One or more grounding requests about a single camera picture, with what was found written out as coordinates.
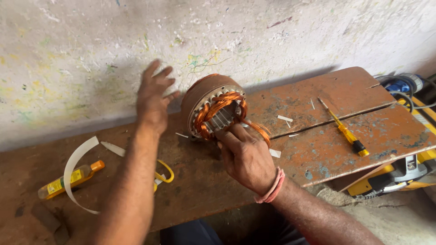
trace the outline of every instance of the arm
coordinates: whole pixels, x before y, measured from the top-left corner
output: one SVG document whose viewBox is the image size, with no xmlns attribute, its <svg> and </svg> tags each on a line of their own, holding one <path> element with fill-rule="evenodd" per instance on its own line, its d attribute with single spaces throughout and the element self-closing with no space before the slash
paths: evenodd
<svg viewBox="0 0 436 245">
<path fill-rule="evenodd" d="M 240 184 L 264 196 L 273 186 L 277 170 L 268 146 L 241 125 L 215 132 L 227 173 Z M 350 215 L 312 196 L 285 178 L 271 204 L 311 244 L 383 244 Z"/>
<path fill-rule="evenodd" d="M 150 228 L 157 145 L 167 128 L 167 106 L 179 94 L 175 92 L 162 98 L 175 80 L 166 78 L 171 67 L 152 77 L 159 65 L 155 60 L 143 73 L 136 104 L 136 130 L 118 182 L 99 216 L 92 244 L 142 244 Z"/>
</svg>

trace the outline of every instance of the hand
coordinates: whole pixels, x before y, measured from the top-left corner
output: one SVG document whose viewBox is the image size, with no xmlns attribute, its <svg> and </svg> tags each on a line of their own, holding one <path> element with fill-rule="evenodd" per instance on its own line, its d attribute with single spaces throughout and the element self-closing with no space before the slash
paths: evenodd
<svg viewBox="0 0 436 245">
<path fill-rule="evenodd" d="M 165 67 L 159 74 L 153 76 L 154 71 L 159 65 L 160 61 L 154 60 L 142 74 L 142 83 L 136 102 L 136 112 L 139 124 L 150 126 L 160 136 L 167 129 L 168 104 L 180 92 L 176 91 L 166 97 L 162 97 L 165 90 L 176 80 L 174 78 L 167 78 L 173 70 L 171 66 Z"/>
<path fill-rule="evenodd" d="M 234 124 L 215 132 L 227 173 L 241 185 L 264 196 L 274 184 L 277 169 L 264 140 Z"/>
</svg>

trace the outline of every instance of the red thread bracelet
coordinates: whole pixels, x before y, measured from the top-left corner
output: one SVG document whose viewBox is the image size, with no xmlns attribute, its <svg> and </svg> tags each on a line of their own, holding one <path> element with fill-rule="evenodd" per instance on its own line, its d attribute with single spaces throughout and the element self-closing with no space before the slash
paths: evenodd
<svg viewBox="0 0 436 245">
<path fill-rule="evenodd" d="M 279 191 L 282 188 L 282 184 L 284 180 L 285 180 L 285 172 L 283 171 L 283 169 L 280 169 L 280 167 L 277 167 L 276 180 L 274 181 L 274 184 L 272 185 L 271 189 L 268 191 L 268 193 L 265 194 L 265 196 L 254 197 L 254 200 L 257 203 L 272 202 L 279 194 Z"/>
</svg>

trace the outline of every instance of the dark trousers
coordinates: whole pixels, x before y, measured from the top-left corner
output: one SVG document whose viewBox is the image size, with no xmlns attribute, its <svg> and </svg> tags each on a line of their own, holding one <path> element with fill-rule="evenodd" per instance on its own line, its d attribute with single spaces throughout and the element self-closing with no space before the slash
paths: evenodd
<svg viewBox="0 0 436 245">
<path fill-rule="evenodd" d="M 194 220 L 160 231 L 161 245 L 223 245 L 218 235 L 203 220 Z M 289 222 L 281 218 L 260 228 L 241 241 L 242 245 L 308 245 Z"/>
</svg>

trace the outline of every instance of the bottle label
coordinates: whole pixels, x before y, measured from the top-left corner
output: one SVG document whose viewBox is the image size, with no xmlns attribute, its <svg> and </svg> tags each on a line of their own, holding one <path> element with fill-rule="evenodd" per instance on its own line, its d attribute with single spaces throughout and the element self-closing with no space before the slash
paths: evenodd
<svg viewBox="0 0 436 245">
<path fill-rule="evenodd" d="M 71 174 L 70 183 L 74 183 L 82 178 L 82 174 L 80 173 L 80 169 L 77 169 Z M 56 181 L 51 182 L 47 185 L 48 194 L 53 194 L 54 192 L 64 188 L 64 178 L 60 178 Z"/>
</svg>

